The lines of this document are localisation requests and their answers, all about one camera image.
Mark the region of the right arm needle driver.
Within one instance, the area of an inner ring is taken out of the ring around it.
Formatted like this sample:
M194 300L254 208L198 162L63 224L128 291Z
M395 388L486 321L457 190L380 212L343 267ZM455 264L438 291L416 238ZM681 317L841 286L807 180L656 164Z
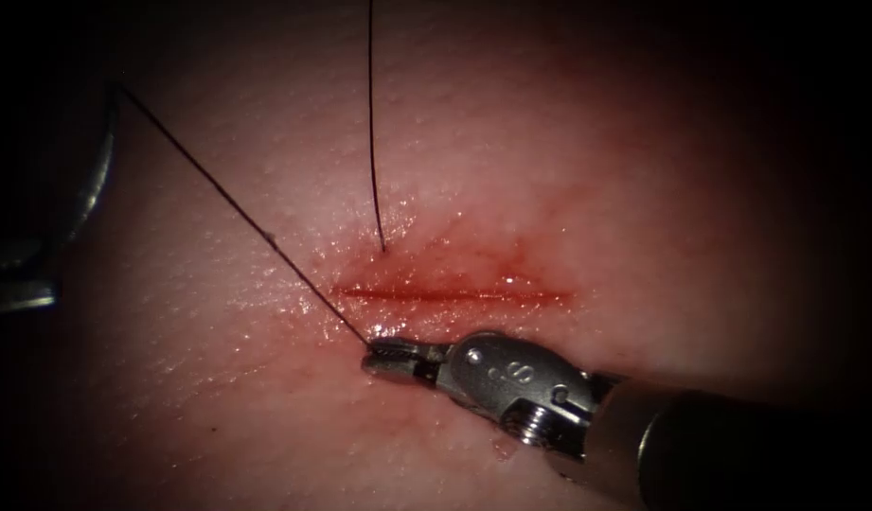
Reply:
M448 349L435 383L518 441L580 462L601 401L623 380L580 369L531 341L480 331Z

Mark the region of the left arm needle driver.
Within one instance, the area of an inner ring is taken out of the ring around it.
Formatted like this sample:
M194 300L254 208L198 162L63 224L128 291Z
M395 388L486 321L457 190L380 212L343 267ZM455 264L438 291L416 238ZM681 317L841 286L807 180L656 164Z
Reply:
M59 302L60 282L41 276L40 270L79 237L98 205L115 160L119 88L114 80L105 82L104 127L97 156L56 230L47 235L0 239L0 315L51 308Z

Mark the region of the right arm needle driver jaw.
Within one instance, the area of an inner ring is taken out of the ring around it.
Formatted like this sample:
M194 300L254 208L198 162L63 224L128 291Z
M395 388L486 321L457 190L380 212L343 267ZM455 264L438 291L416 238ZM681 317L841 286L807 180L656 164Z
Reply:
M368 344L373 355L419 361L444 361L451 349L451 343L426 343L397 336L372 339Z
M428 388L436 387L440 367L441 358L433 355L371 354L361 362L361 368L374 378Z

